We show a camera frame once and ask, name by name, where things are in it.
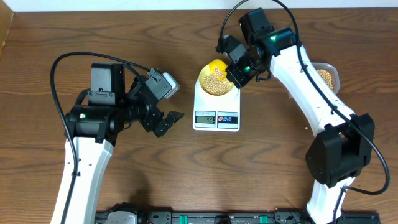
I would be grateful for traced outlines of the yellow measuring scoop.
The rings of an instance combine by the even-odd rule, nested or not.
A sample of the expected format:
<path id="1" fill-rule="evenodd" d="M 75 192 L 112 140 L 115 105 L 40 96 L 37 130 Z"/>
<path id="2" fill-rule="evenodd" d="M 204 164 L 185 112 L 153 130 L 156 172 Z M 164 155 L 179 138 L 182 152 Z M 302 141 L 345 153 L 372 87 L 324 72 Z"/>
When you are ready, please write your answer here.
<path id="1" fill-rule="evenodd" d="M 209 64 L 210 69 L 210 80 L 217 82 L 229 82 L 227 79 L 227 64 L 225 64 L 222 60 L 216 59 Z"/>

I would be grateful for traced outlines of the white digital kitchen scale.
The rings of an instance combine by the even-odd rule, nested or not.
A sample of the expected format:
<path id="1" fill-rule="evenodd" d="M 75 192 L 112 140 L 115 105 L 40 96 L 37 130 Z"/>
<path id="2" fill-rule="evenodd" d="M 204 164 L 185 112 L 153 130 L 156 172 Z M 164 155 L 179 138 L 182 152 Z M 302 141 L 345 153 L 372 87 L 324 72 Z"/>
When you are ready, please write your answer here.
<path id="1" fill-rule="evenodd" d="M 220 96 L 207 93 L 197 80 L 192 127 L 196 131 L 237 132 L 241 121 L 241 90 L 235 86 Z"/>

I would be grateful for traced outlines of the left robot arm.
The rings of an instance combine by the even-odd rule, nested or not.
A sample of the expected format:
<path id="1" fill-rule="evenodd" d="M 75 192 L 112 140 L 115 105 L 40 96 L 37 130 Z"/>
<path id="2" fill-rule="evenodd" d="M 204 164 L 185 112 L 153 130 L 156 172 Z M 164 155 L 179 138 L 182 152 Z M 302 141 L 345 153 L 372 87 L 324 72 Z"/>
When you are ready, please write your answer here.
<path id="1" fill-rule="evenodd" d="M 125 63 L 91 66 L 91 87 L 83 90 L 65 120 L 65 165 L 52 223 L 94 223 L 106 166 L 118 133 L 138 122 L 163 136 L 183 113 L 164 114 L 157 107 L 179 89 L 167 72 L 146 75 Z"/>

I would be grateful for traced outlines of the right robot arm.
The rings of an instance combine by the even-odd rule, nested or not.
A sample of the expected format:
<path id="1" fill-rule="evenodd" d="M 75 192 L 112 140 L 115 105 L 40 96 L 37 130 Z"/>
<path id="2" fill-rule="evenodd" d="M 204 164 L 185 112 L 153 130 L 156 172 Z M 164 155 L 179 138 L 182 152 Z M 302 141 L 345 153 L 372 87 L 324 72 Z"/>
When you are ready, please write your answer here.
<path id="1" fill-rule="evenodd" d="M 374 223 L 364 213 L 341 209 L 347 191 L 371 161 L 374 122 L 356 115 L 330 89 L 309 61 L 297 26 L 275 29 L 262 9 L 239 19 L 244 40 L 221 35 L 218 51 L 231 63 L 226 76 L 236 88 L 262 73 L 283 84 L 305 115 L 314 135 L 305 160 L 314 178 L 305 211 L 310 223 Z"/>

